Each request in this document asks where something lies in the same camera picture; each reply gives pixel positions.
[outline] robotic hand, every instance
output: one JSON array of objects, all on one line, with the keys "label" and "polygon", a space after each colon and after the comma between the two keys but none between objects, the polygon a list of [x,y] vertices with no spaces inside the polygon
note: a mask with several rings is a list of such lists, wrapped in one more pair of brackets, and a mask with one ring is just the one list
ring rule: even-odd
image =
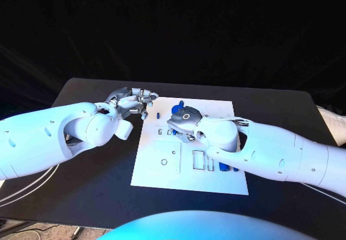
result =
[{"label": "robotic hand", "polygon": [[[311,184],[346,197],[346,150],[241,117],[212,118],[186,106],[167,125],[184,143],[200,141],[215,161],[277,181]],[[238,131],[246,135],[236,152]]]},{"label": "robotic hand", "polygon": [[81,152],[102,146],[112,135],[125,140],[130,114],[148,116],[159,95],[144,89],[121,88],[105,102],[81,102],[20,114],[0,121],[0,180],[43,171]]}]

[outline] black curtain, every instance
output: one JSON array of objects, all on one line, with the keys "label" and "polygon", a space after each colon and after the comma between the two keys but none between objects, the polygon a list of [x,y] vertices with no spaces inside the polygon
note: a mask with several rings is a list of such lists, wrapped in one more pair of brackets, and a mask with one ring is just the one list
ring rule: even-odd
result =
[{"label": "black curtain", "polygon": [[344,23],[330,2],[3,0],[0,117],[72,77],[301,90],[346,113]]}]

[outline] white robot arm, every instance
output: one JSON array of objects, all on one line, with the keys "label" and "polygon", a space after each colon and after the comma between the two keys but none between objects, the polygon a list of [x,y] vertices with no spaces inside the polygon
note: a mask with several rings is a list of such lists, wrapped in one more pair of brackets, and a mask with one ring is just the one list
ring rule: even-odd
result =
[{"label": "white robot arm", "polygon": [[[167,121],[184,142],[197,139],[215,161],[277,181],[311,184],[346,197],[346,150],[241,117],[212,118],[186,106]],[[238,131],[246,135],[236,152]]]},{"label": "white robot arm", "polygon": [[0,180],[43,171],[81,152],[102,146],[112,135],[128,138],[130,114],[147,118],[146,105],[159,95],[138,88],[114,91],[105,102],[81,102],[20,114],[0,121]]}]

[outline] black table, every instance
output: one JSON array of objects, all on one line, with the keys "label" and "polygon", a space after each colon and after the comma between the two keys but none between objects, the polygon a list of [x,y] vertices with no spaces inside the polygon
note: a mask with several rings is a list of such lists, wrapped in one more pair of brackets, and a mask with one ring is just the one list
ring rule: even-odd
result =
[{"label": "black table", "polygon": [[[53,107],[102,102],[121,87],[144,88],[164,97],[232,101],[235,115],[285,128],[310,140],[336,145],[310,95],[301,91],[180,85],[73,78]],[[143,121],[131,115],[128,140],[111,141],[62,163],[46,184],[0,208],[7,219],[117,228],[170,211],[206,210],[268,220],[317,239],[346,236],[346,205],[294,182],[277,182],[246,173],[249,196],[131,186]],[[0,198],[42,173],[7,180]]]}]

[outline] floor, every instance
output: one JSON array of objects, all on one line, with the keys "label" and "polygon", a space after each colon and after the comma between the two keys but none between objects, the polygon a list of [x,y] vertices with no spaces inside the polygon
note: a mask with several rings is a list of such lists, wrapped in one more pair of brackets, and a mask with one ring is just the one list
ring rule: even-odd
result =
[{"label": "floor", "polygon": [[[9,220],[6,225],[1,226],[1,228],[19,223],[19,221]],[[35,225],[29,226],[23,230],[29,229],[42,229],[45,230],[50,226],[56,226],[56,224],[47,224],[47,223],[36,223]],[[52,227],[46,231],[37,231],[42,240],[71,240],[71,236],[76,230],[76,226],[66,226],[59,225],[56,227]],[[95,228],[85,228],[81,232],[81,235],[78,237],[78,240],[95,240],[98,239],[105,233],[108,233],[109,230],[105,229],[95,229]],[[14,235],[10,234],[0,238],[0,240],[9,240],[9,238]],[[39,237],[33,232],[26,232],[17,235],[11,240],[37,240]]]}]

